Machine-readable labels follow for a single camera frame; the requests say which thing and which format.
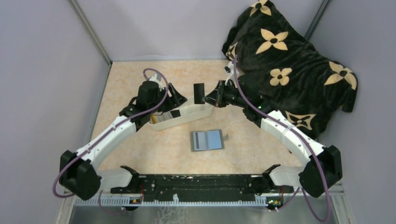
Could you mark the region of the dark credit card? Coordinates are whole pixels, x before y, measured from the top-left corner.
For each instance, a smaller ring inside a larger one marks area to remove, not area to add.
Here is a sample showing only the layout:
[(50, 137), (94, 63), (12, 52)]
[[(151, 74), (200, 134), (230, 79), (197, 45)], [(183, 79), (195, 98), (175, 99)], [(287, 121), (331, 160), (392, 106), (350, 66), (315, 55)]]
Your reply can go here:
[(171, 114), (171, 116), (172, 116), (173, 119), (174, 119), (174, 118), (178, 118), (178, 117), (181, 116), (180, 110), (172, 110), (172, 111), (170, 111), (170, 114)]
[(194, 93), (194, 104), (203, 105), (205, 104), (203, 98), (205, 97), (205, 84), (204, 83), (195, 83), (193, 84), (193, 93)]

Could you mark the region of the white plastic tray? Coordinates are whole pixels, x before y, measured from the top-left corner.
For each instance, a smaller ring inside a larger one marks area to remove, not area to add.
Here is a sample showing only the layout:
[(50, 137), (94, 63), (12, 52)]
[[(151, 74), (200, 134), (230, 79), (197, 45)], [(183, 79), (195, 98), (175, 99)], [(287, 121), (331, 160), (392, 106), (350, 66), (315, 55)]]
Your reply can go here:
[(148, 122), (149, 126), (155, 131), (160, 131), (198, 119), (203, 119), (212, 115), (214, 106), (210, 104), (195, 104), (194, 97), (190, 96), (187, 98), (187, 102), (171, 112), (173, 111), (178, 111), (180, 116), (159, 122), (153, 122), (153, 118), (158, 118), (158, 116), (152, 116), (152, 119)]

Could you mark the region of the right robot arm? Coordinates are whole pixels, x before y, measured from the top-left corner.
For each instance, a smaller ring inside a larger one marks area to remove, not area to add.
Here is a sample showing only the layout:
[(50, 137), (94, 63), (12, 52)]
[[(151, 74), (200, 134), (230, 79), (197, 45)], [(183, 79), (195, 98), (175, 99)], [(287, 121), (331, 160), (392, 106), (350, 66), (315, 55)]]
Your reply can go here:
[(276, 192), (281, 186), (300, 187), (307, 194), (318, 198), (342, 178), (340, 151), (335, 146), (325, 147), (305, 135), (278, 109), (257, 93), (244, 98), (239, 84), (232, 80), (220, 80), (215, 89), (202, 100), (218, 108), (234, 105), (241, 107), (246, 118), (260, 129), (278, 139), (300, 166), (273, 165), (263, 173), (263, 187)]

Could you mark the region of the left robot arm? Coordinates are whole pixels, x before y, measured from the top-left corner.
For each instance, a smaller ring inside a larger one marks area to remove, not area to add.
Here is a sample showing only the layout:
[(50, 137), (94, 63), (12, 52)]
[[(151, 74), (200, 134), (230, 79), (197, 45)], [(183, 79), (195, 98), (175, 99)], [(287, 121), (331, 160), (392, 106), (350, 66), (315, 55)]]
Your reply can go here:
[(60, 172), (55, 184), (60, 184), (82, 200), (88, 200), (102, 190), (123, 188), (136, 192), (140, 180), (129, 167), (99, 170), (99, 166), (116, 147), (137, 133), (156, 112), (169, 112), (187, 102), (172, 84), (162, 87), (154, 81), (144, 81), (118, 117), (99, 136), (75, 152), (65, 151), (60, 158)]

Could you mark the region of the stack of white cards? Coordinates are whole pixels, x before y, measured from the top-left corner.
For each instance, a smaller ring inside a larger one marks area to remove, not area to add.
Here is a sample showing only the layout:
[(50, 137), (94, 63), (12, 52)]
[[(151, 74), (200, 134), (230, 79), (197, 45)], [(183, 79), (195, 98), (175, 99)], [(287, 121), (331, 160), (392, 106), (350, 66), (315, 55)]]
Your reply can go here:
[(151, 115), (152, 124), (161, 123), (173, 119), (171, 112), (154, 113)]

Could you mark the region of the black floral blanket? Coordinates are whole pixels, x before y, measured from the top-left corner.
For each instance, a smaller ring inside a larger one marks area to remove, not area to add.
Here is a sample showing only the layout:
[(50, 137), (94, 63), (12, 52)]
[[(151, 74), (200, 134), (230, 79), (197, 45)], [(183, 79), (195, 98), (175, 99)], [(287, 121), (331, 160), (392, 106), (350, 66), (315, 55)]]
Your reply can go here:
[(236, 60), (240, 84), (279, 110), (295, 127), (317, 138), (337, 110), (352, 112), (358, 90), (356, 74), (321, 55), (269, 0), (243, 11), (229, 31), (222, 53)]

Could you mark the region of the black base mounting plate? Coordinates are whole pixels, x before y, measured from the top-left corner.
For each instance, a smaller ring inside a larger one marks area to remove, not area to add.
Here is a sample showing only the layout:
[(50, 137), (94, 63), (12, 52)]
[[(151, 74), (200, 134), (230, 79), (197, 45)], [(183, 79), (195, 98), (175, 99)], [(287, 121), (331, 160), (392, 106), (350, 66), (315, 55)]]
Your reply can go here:
[(252, 202), (264, 193), (293, 193), (291, 186), (270, 185), (262, 175), (140, 175), (112, 194), (143, 194), (144, 202)]

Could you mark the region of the aluminium frame rail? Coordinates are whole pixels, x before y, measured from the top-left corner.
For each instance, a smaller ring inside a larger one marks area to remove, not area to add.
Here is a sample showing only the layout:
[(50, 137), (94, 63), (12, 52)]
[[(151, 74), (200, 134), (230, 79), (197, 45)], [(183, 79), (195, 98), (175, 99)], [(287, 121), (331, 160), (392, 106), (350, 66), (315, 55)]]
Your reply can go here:
[(280, 207), (283, 204), (282, 196), (291, 196), (296, 193), (297, 188), (294, 188), (293, 193), (270, 194), (264, 193), (256, 196), (252, 202), (181, 202), (177, 195), (173, 196), (170, 202), (144, 202), (143, 194), (112, 194), (110, 190), (102, 190), (88, 200), (82, 200), (78, 196), (77, 201), (81, 204), (98, 204), (102, 206), (123, 206), (123, 207), (143, 207), (143, 206), (255, 206), (255, 207)]

